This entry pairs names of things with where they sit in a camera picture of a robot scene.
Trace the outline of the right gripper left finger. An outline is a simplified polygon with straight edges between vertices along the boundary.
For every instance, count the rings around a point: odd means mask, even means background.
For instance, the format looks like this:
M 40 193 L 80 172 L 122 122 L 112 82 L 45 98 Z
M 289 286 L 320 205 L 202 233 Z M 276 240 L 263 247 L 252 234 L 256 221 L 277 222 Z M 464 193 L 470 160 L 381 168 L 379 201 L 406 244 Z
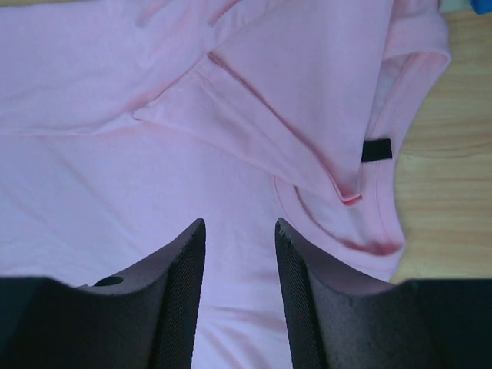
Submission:
M 47 277 L 1 280 L 3 368 L 189 368 L 206 229 L 92 286 Z

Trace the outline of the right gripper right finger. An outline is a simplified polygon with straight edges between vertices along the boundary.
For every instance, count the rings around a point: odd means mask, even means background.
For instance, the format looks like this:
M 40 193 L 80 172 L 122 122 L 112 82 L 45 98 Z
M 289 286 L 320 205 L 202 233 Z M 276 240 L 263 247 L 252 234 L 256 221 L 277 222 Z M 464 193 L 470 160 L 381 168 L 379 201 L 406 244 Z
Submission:
M 491 282 L 364 274 L 284 219 L 275 248 L 296 368 L 489 368 Z

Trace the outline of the pink t shirt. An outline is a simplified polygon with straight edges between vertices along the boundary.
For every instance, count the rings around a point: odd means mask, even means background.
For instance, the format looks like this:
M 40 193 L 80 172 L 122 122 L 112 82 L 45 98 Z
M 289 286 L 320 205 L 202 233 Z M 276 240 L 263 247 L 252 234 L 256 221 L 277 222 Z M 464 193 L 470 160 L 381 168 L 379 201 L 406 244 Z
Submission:
M 1 11 L 1 273 L 81 285 L 194 219 L 194 368 L 289 368 L 286 219 L 388 281 L 399 149 L 450 63 L 436 1 L 88 1 Z

